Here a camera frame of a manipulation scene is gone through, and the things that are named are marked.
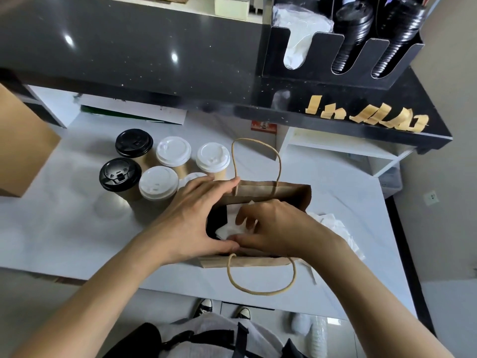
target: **black shelf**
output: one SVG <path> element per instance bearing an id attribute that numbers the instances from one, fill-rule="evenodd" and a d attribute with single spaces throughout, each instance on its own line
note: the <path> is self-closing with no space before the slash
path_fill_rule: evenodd
<path id="1" fill-rule="evenodd" d="M 389 90 L 257 75 L 267 26 L 112 0 L 24 0 L 0 15 L 0 81 L 95 94 L 409 144 L 424 153 L 452 136 L 411 68 Z M 280 91 L 289 100 L 277 102 Z M 414 134 L 305 114 L 312 95 L 348 115 L 367 104 L 428 114 Z"/>

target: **plastic bag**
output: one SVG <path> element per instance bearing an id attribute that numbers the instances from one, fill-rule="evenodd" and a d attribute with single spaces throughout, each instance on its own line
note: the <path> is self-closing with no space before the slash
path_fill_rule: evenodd
<path id="1" fill-rule="evenodd" d="M 303 64 L 316 32 L 332 32 L 333 21 L 325 15 L 316 14 L 305 8 L 277 4 L 273 7 L 273 26 L 290 30 L 290 39 L 283 63 L 288 69 L 296 69 Z"/>

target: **person's left hand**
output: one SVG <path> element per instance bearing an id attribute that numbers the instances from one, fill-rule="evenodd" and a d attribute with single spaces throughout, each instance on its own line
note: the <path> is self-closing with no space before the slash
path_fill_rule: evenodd
<path id="1" fill-rule="evenodd" d="M 240 246 L 231 240 L 214 240 L 206 234 L 212 206 L 240 181 L 213 181 L 209 176 L 193 179 L 176 193 L 169 207 L 124 248 L 146 278 L 166 264 L 193 257 L 232 253 Z"/>

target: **white countertop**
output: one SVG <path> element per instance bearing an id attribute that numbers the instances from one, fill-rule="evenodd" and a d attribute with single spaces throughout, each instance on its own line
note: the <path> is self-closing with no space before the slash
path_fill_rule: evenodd
<path id="1" fill-rule="evenodd" d="M 181 136 L 193 155 L 206 142 L 230 147 L 238 137 L 275 144 L 275 135 L 251 131 L 250 121 L 237 118 L 189 112 L 184 125 L 176 126 L 80 114 L 62 131 L 63 139 L 25 195 L 0 197 L 0 267 L 88 279 L 152 219 L 154 211 L 148 209 L 139 214 L 129 206 L 115 213 L 104 210 L 111 193 L 101 188 L 99 170 L 117 157 L 116 136 L 129 128 L 145 129 L 155 141 Z M 241 144 L 236 157 L 242 179 L 275 180 L 278 163 L 266 148 Z M 231 164 L 228 177 L 233 173 Z M 352 166 L 346 156 L 290 146 L 281 180 L 312 186 L 308 210 L 333 213 L 343 221 L 364 263 L 415 315 L 378 179 Z M 225 268 L 204 269 L 197 261 L 164 266 L 142 288 L 346 319 L 329 287 L 323 281 L 315 284 L 306 266 L 297 267 L 295 285 L 275 296 L 243 293 L 230 284 Z M 270 291 L 289 283 L 292 268 L 232 268 L 232 274 L 248 289 Z"/>

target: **black sneaker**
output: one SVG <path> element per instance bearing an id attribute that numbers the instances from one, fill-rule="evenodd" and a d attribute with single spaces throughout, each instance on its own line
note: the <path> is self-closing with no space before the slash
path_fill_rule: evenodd
<path id="1" fill-rule="evenodd" d="M 197 318 L 203 313 L 212 313 L 212 301 L 210 299 L 202 299 L 200 301 L 193 318 Z"/>
<path id="2" fill-rule="evenodd" d="M 251 317 L 251 314 L 250 314 L 250 310 L 248 308 L 239 307 L 237 309 L 237 312 L 235 313 L 234 318 L 251 320 L 252 317 Z"/>

